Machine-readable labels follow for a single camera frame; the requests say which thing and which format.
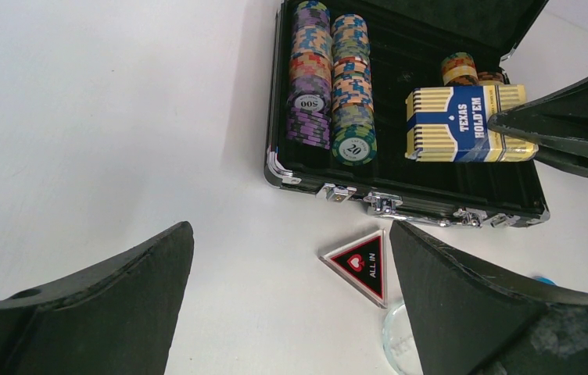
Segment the white dealer button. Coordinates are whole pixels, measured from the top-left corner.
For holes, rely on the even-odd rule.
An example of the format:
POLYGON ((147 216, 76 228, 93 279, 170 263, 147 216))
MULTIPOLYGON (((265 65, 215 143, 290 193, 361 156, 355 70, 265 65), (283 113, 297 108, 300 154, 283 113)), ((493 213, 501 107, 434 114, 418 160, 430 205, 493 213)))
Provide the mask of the white dealer button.
POLYGON ((386 360, 397 374, 423 374, 403 300, 397 301, 385 315, 382 325, 382 347, 386 360))

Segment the yellow blue card deck box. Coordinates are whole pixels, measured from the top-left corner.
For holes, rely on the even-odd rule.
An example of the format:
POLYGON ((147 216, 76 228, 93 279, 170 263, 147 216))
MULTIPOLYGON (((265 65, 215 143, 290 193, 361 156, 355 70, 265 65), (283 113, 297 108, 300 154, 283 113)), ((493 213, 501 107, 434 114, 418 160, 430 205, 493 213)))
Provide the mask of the yellow blue card deck box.
POLYGON ((405 157, 417 162, 498 163, 533 159, 538 145, 488 128, 526 102, 522 85, 421 87, 406 99, 405 157))

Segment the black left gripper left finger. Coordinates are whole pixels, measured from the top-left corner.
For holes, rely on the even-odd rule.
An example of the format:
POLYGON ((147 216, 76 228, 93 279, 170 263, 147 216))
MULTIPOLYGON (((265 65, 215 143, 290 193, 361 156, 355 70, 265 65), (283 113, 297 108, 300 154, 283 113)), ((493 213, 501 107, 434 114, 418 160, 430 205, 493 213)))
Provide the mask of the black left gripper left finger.
POLYGON ((0 300, 0 374, 162 374, 192 267, 180 222, 0 300))

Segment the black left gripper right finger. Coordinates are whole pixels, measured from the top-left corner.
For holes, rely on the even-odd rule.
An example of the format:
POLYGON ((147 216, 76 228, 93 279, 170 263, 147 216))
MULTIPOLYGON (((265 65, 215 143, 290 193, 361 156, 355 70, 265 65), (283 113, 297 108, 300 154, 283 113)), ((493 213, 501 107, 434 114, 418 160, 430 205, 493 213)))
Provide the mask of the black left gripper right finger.
POLYGON ((588 293, 545 284, 410 223, 389 233, 426 374, 588 374, 588 293))

